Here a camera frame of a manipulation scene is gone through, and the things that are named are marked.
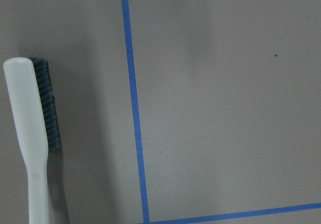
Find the beige hand brush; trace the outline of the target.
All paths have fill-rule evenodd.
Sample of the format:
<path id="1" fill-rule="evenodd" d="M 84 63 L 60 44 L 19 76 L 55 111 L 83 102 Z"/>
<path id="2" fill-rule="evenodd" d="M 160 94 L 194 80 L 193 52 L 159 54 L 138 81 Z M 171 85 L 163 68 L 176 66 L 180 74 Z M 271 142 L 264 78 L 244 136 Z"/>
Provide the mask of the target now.
<path id="1" fill-rule="evenodd" d="M 3 67 L 27 170 L 29 222 L 49 223 L 47 160 L 60 146 L 60 134 L 48 61 L 15 57 Z"/>

